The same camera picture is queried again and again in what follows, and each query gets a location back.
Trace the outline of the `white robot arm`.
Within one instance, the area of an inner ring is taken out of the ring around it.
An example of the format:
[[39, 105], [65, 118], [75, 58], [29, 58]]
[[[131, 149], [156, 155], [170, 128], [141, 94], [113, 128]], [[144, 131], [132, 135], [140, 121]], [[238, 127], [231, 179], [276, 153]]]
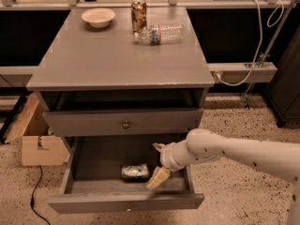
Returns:
[[253, 169], [294, 184], [287, 225], [300, 225], [300, 144], [229, 138], [213, 131], [195, 128], [181, 142], [155, 142], [161, 165], [148, 181], [155, 189], [170, 173], [190, 164], [200, 164], [225, 157]]

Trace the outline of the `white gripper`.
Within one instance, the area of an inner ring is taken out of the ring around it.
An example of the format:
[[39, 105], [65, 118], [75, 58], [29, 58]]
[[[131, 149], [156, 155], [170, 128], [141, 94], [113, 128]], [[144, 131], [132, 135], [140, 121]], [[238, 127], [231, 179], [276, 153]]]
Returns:
[[147, 183], [147, 188], [156, 189], [170, 177], [171, 172], [179, 171], [189, 164], [189, 151], [185, 141], [166, 145], [154, 142], [152, 145], [161, 151], [160, 163], [164, 167], [156, 167]]

